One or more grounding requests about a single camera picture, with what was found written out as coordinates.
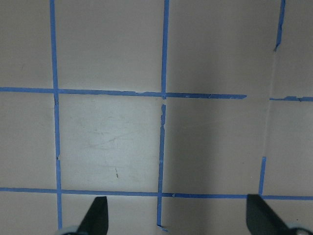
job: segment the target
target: white floor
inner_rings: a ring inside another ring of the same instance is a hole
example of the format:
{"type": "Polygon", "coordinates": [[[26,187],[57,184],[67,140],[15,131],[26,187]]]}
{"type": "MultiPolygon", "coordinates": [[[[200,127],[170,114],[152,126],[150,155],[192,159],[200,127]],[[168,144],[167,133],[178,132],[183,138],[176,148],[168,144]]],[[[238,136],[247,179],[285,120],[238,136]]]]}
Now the white floor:
{"type": "Polygon", "coordinates": [[[313,228],[313,3],[286,1],[275,52],[280,7],[169,0],[167,35],[162,0],[0,0],[2,234],[107,195],[109,235],[248,235],[262,191],[313,228]]]}

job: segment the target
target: black object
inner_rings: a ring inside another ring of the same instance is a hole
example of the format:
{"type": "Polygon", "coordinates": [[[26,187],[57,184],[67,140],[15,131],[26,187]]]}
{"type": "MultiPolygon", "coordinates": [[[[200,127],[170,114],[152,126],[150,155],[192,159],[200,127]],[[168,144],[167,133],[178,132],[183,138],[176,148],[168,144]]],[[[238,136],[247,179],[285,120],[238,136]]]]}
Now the black object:
{"type": "Polygon", "coordinates": [[[108,229],[107,197],[96,197],[77,231],[64,235],[106,235],[108,229]]]}
{"type": "Polygon", "coordinates": [[[248,194],[246,225],[251,235],[313,235],[304,228],[290,229],[258,194],[248,194]]]}

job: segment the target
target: blue tape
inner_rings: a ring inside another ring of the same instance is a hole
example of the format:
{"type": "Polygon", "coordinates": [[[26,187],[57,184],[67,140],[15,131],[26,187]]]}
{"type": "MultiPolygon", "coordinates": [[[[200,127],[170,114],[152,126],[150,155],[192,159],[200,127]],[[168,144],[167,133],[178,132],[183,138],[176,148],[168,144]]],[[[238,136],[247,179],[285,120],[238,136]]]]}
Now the blue tape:
{"type": "Polygon", "coordinates": [[[279,14],[279,21],[278,21],[278,29],[277,29],[277,39],[276,39],[276,46],[275,46],[274,51],[277,51],[279,45],[282,42],[285,6],[286,6],[286,0],[282,0],[280,3],[280,14],[279,14]]]}
{"type": "Polygon", "coordinates": [[[0,87],[0,92],[54,93],[54,89],[24,88],[24,87],[0,87]]]}
{"type": "Polygon", "coordinates": [[[170,1],[164,0],[164,18],[163,18],[163,43],[162,43],[162,74],[161,90],[162,98],[166,99],[166,63],[167,63],[167,41],[168,41],[168,18],[170,1]]]}
{"type": "Polygon", "coordinates": [[[263,194],[265,168],[266,168],[266,157],[263,157],[262,158],[262,165],[261,165],[261,173],[260,173],[260,183],[259,183],[259,194],[260,195],[263,194]]]}
{"type": "Polygon", "coordinates": [[[147,97],[174,97],[174,98],[202,98],[202,99],[244,99],[246,94],[197,94],[197,93],[166,93],[160,92],[134,92],[134,91],[105,91],[105,90],[76,90],[76,89],[46,89],[23,87],[0,87],[0,92],[27,92],[27,93],[59,93],[59,94],[107,94],[120,96],[147,96],[147,97]]]}
{"type": "Polygon", "coordinates": [[[133,92],[133,91],[103,91],[103,90],[72,90],[59,89],[60,94],[108,94],[108,95],[125,95],[125,96],[151,96],[161,97],[160,92],[133,92]]]}
{"type": "Polygon", "coordinates": [[[178,198],[221,198],[221,199],[246,199],[245,194],[188,194],[188,193],[163,193],[163,197],[178,198]]]}
{"type": "Polygon", "coordinates": [[[56,181],[57,181],[57,210],[58,228],[62,228],[62,188],[61,188],[61,166],[60,166],[60,126],[59,126],[59,94],[58,94],[58,65],[55,32],[55,5],[50,0],[50,31],[51,31],[51,55],[52,55],[52,77],[54,89],[54,130],[55,130],[55,154],[56,154],[56,181]]]}
{"type": "Polygon", "coordinates": [[[156,224],[160,227],[162,220],[162,189],[163,189],[163,164],[164,164],[164,143],[165,143],[165,117],[166,105],[162,105],[161,115],[161,128],[160,128],[160,150],[159,150],[159,168],[158,168],[158,197],[157,197],[157,210],[156,210],[156,224]]]}
{"type": "Polygon", "coordinates": [[[197,93],[167,93],[167,97],[201,98],[201,99],[244,99],[246,94],[197,94],[197,93]]]}
{"type": "Polygon", "coordinates": [[[81,195],[111,195],[111,196],[142,196],[157,197],[157,192],[123,192],[123,191],[92,191],[92,190],[62,190],[63,194],[81,194],[81,195]]]}
{"type": "Polygon", "coordinates": [[[270,100],[313,102],[313,97],[309,97],[309,96],[304,96],[304,97],[286,96],[285,98],[270,98],[270,100]]]}
{"type": "Polygon", "coordinates": [[[164,232],[169,232],[166,228],[164,228],[164,227],[162,227],[161,225],[157,225],[162,231],[164,231],[164,232]]]}
{"type": "Polygon", "coordinates": [[[35,192],[35,193],[57,193],[56,189],[47,188],[0,188],[2,192],[35,192]]]}
{"type": "Polygon", "coordinates": [[[55,6],[54,0],[50,0],[50,31],[51,31],[51,55],[52,55],[52,76],[53,88],[58,89],[58,65],[57,65],[57,45],[55,34],[55,6]]]}
{"type": "MultiPolygon", "coordinates": [[[[55,193],[56,189],[47,188],[0,188],[0,192],[30,192],[30,193],[55,193]]],[[[62,194],[77,194],[77,195],[112,195],[112,196],[142,196],[142,197],[157,197],[160,193],[157,192],[123,192],[123,191],[92,191],[92,190],[67,190],[63,189],[62,194]]],[[[162,197],[177,197],[177,198],[207,198],[207,199],[246,199],[245,194],[187,194],[187,193],[170,193],[164,192],[162,197]]],[[[313,201],[313,196],[280,196],[280,195],[261,195],[267,200],[299,200],[313,201]]]]}

